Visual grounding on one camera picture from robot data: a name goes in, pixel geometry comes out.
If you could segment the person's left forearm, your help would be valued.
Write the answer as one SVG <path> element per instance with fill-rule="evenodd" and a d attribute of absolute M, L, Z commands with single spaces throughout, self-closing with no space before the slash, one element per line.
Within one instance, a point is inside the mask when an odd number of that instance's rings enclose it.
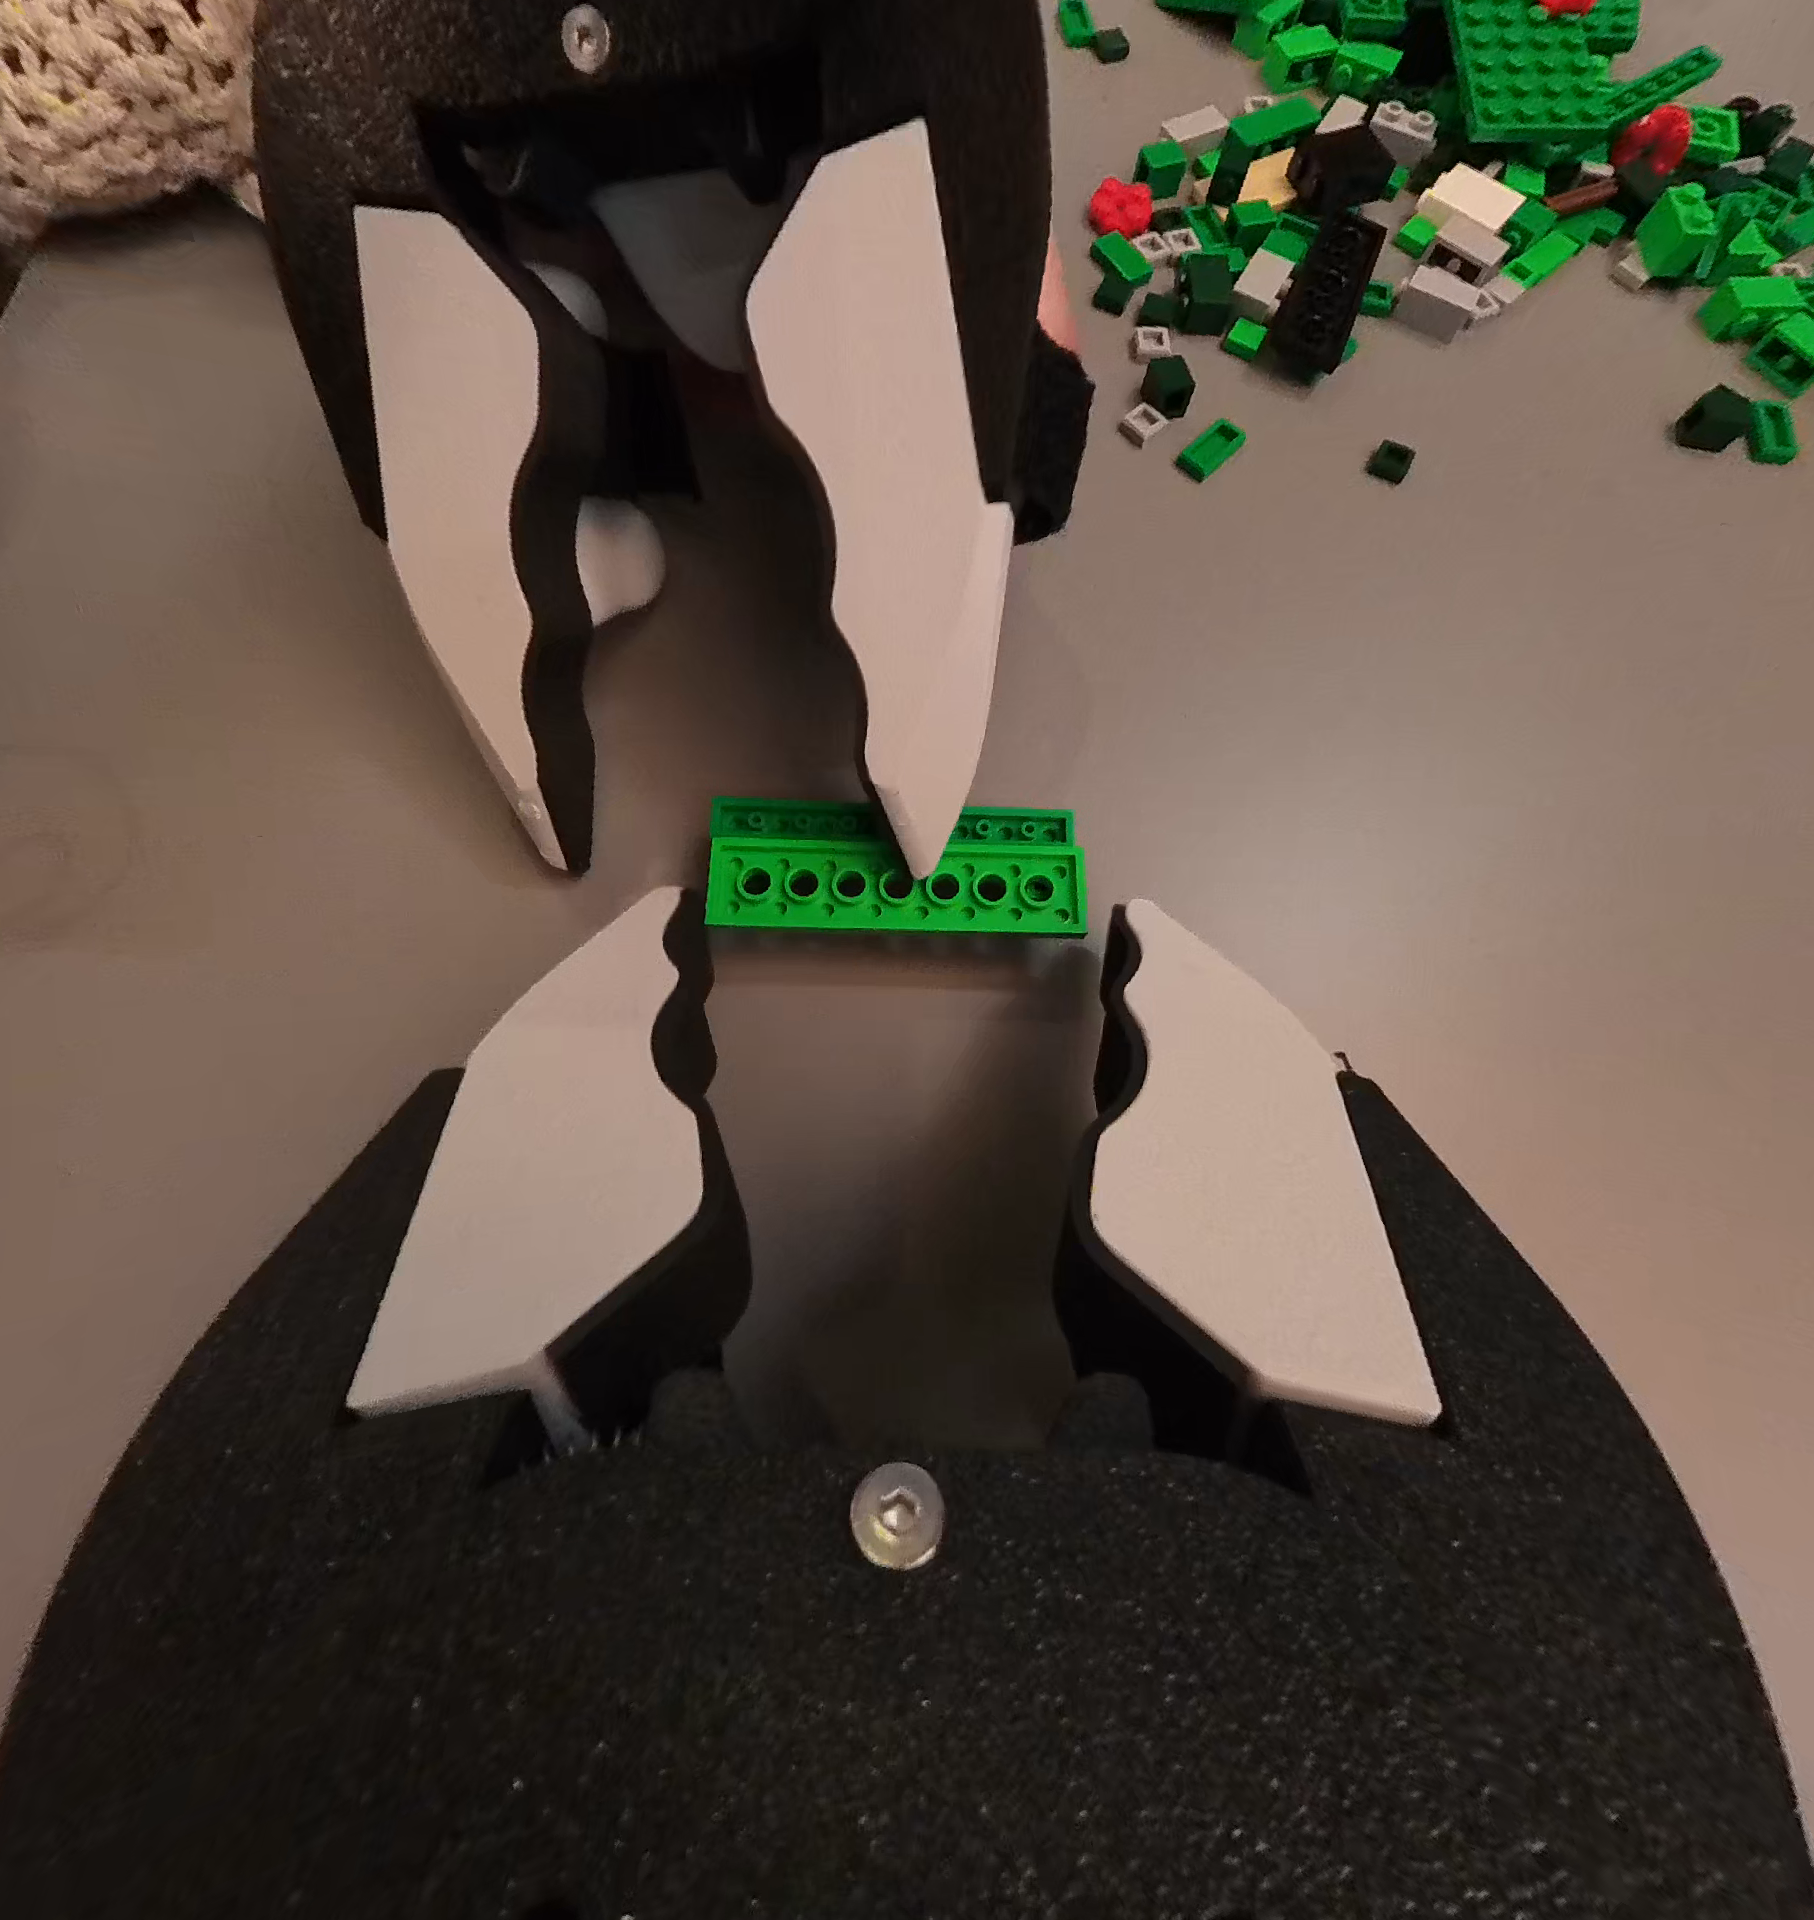
<path fill-rule="evenodd" d="M 255 2 L 0 2 L 0 316 L 51 228 L 195 185 L 262 215 Z"/>

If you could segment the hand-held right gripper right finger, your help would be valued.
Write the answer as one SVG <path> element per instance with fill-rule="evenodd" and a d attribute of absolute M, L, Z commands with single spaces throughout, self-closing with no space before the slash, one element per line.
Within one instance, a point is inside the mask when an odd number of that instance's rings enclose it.
<path fill-rule="evenodd" d="M 1068 1190 L 1068 1352 L 1153 1448 L 1261 1448 L 1288 1406 L 1399 1429 L 1443 1392 L 1349 1111 L 1279 996 L 1149 898 L 1112 912 Z"/>

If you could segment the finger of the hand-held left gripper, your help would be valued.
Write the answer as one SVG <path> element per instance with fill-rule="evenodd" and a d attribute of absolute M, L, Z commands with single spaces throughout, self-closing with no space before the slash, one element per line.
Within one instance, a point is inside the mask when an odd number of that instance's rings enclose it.
<path fill-rule="evenodd" d="M 817 160 L 751 277 L 746 328 L 824 495 L 865 777 L 923 877 L 981 760 L 1015 531 L 976 462 L 923 119 Z"/>
<path fill-rule="evenodd" d="M 592 861 L 584 646 L 596 618 L 664 582 L 655 519 L 558 485 L 558 599 L 512 552 L 514 488 L 535 449 L 540 339 L 514 290 L 443 212 L 353 210 L 384 546 L 428 659 L 535 853 Z"/>

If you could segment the pile of loose lego pieces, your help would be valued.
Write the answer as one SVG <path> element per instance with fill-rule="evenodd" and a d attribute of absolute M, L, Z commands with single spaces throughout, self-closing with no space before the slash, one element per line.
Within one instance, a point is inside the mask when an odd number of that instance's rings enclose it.
<path fill-rule="evenodd" d="M 1786 102 L 1705 86 L 1696 46 L 1636 74 L 1631 2 L 1161 3 L 1261 88 L 1169 117 L 1086 200 L 1094 308 L 1130 324 L 1135 446 L 1197 394 L 1189 349 L 1314 389 L 1364 321 L 1447 346 L 1585 252 L 1619 288 L 1696 300 L 1760 379 L 1692 398 L 1696 453 L 1798 462 L 1814 389 L 1814 142 Z"/>

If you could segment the wide green lego plate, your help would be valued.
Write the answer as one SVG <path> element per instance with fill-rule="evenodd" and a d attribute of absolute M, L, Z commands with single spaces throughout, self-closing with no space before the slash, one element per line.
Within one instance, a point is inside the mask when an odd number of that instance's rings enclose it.
<path fill-rule="evenodd" d="M 873 837 L 720 836 L 705 924 L 736 932 L 1037 935 L 1086 932 L 1084 855 L 1061 841 L 958 839 L 919 875 Z"/>

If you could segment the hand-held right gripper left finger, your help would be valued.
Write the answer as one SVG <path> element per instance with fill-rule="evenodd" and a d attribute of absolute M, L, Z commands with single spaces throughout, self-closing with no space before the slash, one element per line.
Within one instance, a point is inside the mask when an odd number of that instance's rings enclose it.
<path fill-rule="evenodd" d="M 554 1448 L 640 1430 L 721 1365 L 751 1237 L 708 1104 L 710 954 L 663 886 L 529 985 L 470 1052 L 347 1410 L 524 1396 Z"/>

